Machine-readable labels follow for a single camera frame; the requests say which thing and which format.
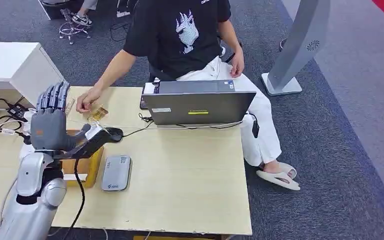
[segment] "gray laptop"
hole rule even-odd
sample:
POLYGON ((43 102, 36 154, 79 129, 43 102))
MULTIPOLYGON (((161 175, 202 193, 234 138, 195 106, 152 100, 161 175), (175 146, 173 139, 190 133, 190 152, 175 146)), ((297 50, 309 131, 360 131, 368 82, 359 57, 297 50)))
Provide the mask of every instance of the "gray laptop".
POLYGON ((159 94, 232 93, 233 80, 160 81, 159 94))
POLYGON ((142 97, 157 125, 236 123, 244 117, 256 92, 235 91, 229 81, 160 82, 159 93, 142 97))

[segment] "robot finger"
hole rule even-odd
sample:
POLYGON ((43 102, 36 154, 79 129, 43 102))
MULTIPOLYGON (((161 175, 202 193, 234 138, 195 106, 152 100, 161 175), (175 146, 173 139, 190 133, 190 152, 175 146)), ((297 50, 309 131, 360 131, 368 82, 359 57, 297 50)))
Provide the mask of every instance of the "robot finger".
POLYGON ((43 100, 43 97, 44 97, 44 94, 40 94, 39 95, 39 98, 37 99, 37 103, 36 103, 36 110, 39 112, 39 110, 41 109, 42 107, 42 100, 43 100))
POLYGON ((48 87, 47 90, 43 93, 42 104, 40 106, 41 109, 47 109, 49 107, 49 100, 51 97, 52 89, 54 89, 54 86, 48 87))
POLYGON ((63 85, 63 82, 59 82, 55 84, 53 87, 52 92, 50 93, 50 99, 49 99, 49 107, 56 109, 58 105, 58 94, 60 93, 61 86, 63 85))
POLYGON ((63 111, 66 110, 67 94, 69 92, 69 89, 70 89, 70 83, 67 81, 64 81, 58 94, 58 102, 57 102, 58 109, 61 109, 63 111))

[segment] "man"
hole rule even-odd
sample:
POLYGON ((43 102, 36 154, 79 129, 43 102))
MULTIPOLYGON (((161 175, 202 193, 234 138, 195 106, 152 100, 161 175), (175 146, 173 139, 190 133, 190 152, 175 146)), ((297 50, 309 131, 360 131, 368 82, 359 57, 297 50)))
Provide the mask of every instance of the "man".
POLYGON ((132 67, 136 57, 147 56, 156 68, 178 81, 234 80, 238 91, 256 91, 249 112, 260 126, 252 133, 254 119, 246 115, 241 124, 243 155, 259 167, 257 175, 282 187, 299 190, 293 180, 297 171, 277 161, 281 154, 269 99, 244 75, 244 54, 235 34, 229 0, 139 0, 123 50, 109 63, 99 81, 77 99, 80 113, 132 67), (233 49, 232 65, 219 58, 218 33, 233 49))

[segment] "computer mouse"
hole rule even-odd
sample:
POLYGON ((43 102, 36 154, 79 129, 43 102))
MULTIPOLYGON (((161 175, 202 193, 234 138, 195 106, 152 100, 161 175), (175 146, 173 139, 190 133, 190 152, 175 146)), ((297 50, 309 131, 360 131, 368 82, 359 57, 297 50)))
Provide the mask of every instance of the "computer mouse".
POLYGON ((122 140, 123 138, 123 130, 121 130, 120 128, 116 128, 116 127, 106 127, 105 128, 108 133, 111 135, 110 137, 110 143, 118 143, 122 140))

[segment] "gray carpet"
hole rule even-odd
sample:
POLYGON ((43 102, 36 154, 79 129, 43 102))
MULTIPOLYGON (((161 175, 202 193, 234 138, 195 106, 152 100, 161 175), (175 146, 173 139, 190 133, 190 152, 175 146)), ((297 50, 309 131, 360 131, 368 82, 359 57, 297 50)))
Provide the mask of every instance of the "gray carpet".
MULTIPOLYGON (((286 36, 287 12, 280 0, 230 0, 232 22, 243 43, 244 73, 261 89, 286 36)), ((0 41, 43 44, 65 78, 92 85, 122 43, 110 38, 114 1, 101 0, 91 39, 68 45, 58 39, 58 21, 47 21, 36 0, 0 0, 0 41)), ((147 62, 140 59, 117 86, 141 86, 147 62)), ((283 154, 294 165, 301 191, 259 179, 246 166, 253 236, 243 239, 384 239, 384 185, 345 117, 319 67, 311 61, 297 76, 303 92, 271 97, 283 154)), ((105 239, 101 230, 77 229, 72 239, 105 239)), ((111 231, 110 238, 130 239, 111 231)), ((49 239, 60 239, 61 235, 49 239)))
MULTIPOLYGON (((300 0, 282 2, 294 18, 300 0)), ((333 0, 328 30, 315 60, 384 183, 384 12, 333 0)))

